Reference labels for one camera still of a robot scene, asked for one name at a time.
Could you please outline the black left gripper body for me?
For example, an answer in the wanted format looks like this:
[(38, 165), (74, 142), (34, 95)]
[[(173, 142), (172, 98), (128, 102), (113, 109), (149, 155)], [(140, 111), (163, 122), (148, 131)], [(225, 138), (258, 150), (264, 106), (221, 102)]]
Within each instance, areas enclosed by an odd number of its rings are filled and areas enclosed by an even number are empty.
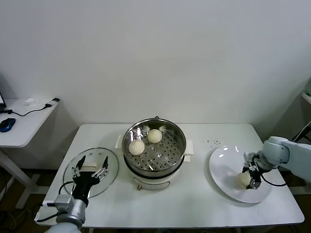
[(92, 186), (97, 185), (100, 179), (91, 171), (82, 171), (79, 176), (73, 178), (76, 184), (72, 193), (75, 199), (86, 200)]

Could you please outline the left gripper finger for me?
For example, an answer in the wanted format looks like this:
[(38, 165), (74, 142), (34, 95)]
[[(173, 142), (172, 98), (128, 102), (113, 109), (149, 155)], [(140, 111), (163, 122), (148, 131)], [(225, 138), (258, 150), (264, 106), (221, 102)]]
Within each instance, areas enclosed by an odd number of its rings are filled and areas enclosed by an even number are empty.
[(108, 157), (105, 158), (103, 166), (100, 170), (92, 174), (92, 178), (98, 179), (99, 181), (103, 180), (105, 176), (109, 173), (108, 171)]
[(72, 167), (72, 171), (73, 171), (73, 176), (72, 178), (76, 178), (79, 177), (81, 175), (81, 172), (84, 173), (85, 171), (82, 170), (83, 164), (86, 160), (86, 156), (84, 155), (76, 164), (75, 167)]

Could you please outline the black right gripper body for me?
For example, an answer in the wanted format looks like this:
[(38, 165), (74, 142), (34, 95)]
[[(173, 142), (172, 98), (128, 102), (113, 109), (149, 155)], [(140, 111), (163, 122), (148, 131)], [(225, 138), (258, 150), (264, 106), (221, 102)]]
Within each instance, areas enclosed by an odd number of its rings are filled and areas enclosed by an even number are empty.
[(252, 173), (265, 173), (265, 170), (259, 166), (259, 156), (258, 155), (251, 155), (250, 162), (249, 162), (249, 170)]

